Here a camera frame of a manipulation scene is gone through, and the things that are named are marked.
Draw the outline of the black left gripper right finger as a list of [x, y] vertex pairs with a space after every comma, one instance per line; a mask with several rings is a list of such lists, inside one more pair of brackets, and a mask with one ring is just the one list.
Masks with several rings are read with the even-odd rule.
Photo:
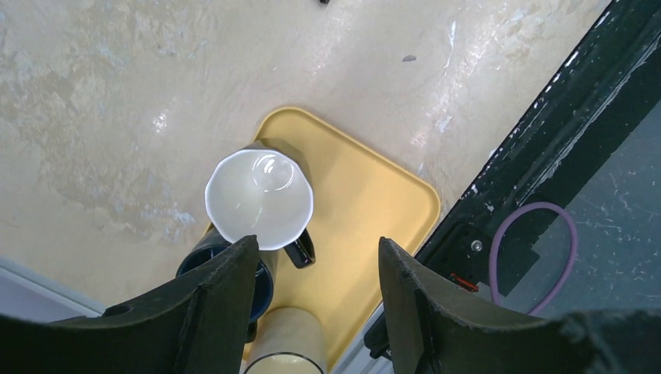
[[478, 298], [379, 241], [380, 289], [396, 373], [657, 373], [657, 309], [541, 319]]

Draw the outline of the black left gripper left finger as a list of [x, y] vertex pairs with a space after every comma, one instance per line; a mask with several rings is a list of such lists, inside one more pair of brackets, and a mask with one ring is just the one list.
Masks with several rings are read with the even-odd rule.
[[[108, 308], [53, 323], [1, 319], [4, 373], [237, 373], [259, 260], [253, 235], [195, 272]], [[248, 295], [226, 304], [224, 271]]]

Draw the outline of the navy blue mug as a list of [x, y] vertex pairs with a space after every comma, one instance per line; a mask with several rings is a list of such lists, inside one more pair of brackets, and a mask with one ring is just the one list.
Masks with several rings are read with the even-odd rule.
[[[195, 272], [197, 268], [222, 254], [231, 245], [214, 226], [211, 226], [180, 263], [175, 276], [180, 277], [186, 273]], [[267, 312], [274, 299], [277, 263], [278, 254], [276, 252], [260, 251], [260, 259], [253, 271], [251, 308], [249, 313], [246, 313], [248, 316], [246, 344], [252, 343], [256, 339], [258, 320]], [[229, 291], [226, 304], [233, 305], [247, 297], [247, 282], [244, 279], [231, 280], [227, 275], [228, 271], [224, 271], [222, 280], [224, 289]]]

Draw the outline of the black faceted mug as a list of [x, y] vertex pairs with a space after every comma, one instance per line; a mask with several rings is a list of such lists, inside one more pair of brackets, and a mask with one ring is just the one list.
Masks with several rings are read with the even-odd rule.
[[228, 242], [254, 235], [261, 251], [283, 249], [298, 269], [315, 263], [306, 230], [314, 210], [311, 173], [302, 153], [283, 139], [258, 139], [220, 160], [204, 202]]

